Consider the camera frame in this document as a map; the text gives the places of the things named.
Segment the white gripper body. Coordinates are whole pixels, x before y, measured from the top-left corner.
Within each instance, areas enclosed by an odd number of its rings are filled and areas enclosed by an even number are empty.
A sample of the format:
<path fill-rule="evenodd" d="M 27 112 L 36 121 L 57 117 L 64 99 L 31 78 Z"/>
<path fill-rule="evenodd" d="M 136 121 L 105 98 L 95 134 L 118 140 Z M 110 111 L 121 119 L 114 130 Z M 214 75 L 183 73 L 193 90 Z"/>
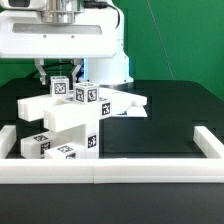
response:
<path fill-rule="evenodd" d="M 86 10 L 73 24 L 47 24 L 35 11 L 0 13 L 0 58 L 74 59 L 117 53 L 117 13 Z"/>

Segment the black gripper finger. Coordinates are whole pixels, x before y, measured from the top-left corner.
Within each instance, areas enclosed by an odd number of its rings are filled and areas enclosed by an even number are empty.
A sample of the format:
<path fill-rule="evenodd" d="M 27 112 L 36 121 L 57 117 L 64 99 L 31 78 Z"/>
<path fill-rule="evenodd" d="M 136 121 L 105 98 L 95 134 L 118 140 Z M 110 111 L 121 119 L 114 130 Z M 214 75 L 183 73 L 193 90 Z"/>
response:
<path fill-rule="evenodd" d="M 82 76 L 82 60 L 81 59 L 73 59 L 71 61 L 72 64 L 72 82 L 77 83 L 79 78 Z"/>
<path fill-rule="evenodd" d="M 44 70 L 44 60 L 43 59 L 35 59 L 35 67 L 38 70 L 38 72 L 40 73 L 41 77 L 40 77 L 40 81 L 43 85 L 47 84 L 47 80 L 46 80 L 46 72 Z"/>

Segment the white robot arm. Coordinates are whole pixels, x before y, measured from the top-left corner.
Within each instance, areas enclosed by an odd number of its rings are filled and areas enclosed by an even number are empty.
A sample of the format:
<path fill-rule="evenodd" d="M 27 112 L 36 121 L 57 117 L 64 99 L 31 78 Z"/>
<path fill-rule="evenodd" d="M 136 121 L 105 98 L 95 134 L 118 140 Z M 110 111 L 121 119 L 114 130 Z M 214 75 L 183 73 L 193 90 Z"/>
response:
<path fill-rule="evenodd" d="M 0 0 L 0 58 L 68 59 L 88 81 L 131 83 L 124 52 L 124 14 L 112 0 Z"/>

